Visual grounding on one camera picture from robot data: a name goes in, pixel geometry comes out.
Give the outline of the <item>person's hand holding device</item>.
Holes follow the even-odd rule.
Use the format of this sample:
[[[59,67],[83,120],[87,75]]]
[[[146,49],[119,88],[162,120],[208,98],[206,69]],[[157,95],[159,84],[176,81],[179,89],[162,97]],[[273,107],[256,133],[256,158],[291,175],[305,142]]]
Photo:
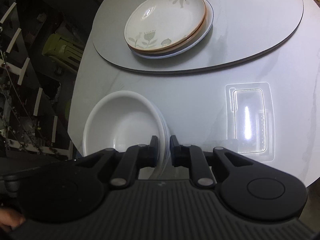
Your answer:
[[[0,209],[0,226],[5,232],[10,232],[15,228],[19,227],[26,221],[24,215],[11,210],[11,209]]]

